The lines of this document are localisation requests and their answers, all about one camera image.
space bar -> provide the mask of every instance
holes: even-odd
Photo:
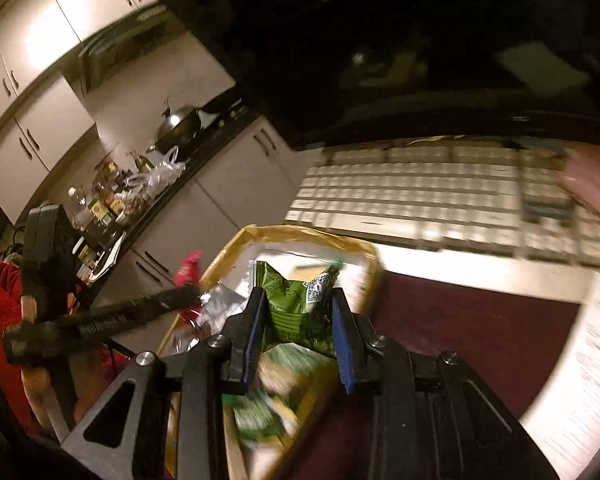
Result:
[[[417,240],[419,238],[419,224],[415,220],[332,213],[324,227],[338,231],[375,235],[382,238]]]

paper sheet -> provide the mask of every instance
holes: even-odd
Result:
[[[574,480],[600,448],[600,274],[553,373],[521,420],[561,480]]]

red clothing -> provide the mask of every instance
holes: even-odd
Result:
[[[20,269],[0,261],[0,334],[9,325],[20,322]],[[0,387],[13,413],[26,431],[35,432],[38,427],[34,421],[29,402],[24,394],[20,368],[8,364],[0,344]]]

maroon desk surface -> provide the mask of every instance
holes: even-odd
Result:
[[[409,350],[457,350],[520,417],[548,379],[578,306],[387,272],[372,311],[378,333]],[[372,403],[336,394],[288,467],[294,480],[365,479]]]

pink package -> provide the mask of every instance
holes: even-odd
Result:
[[[176,286],[198,285],[200,280],[200,272],[198,270],[200,256],[202,256],[202,251],[196,250],[182,261],[178,272],[173,277],[173,283]],[[184,321],[193,323],[200,313],[202,313],[202,307],[183,308],[178,313]]]
[[[562,185],[600,214],[600,146],[577,144],[566,150]]]

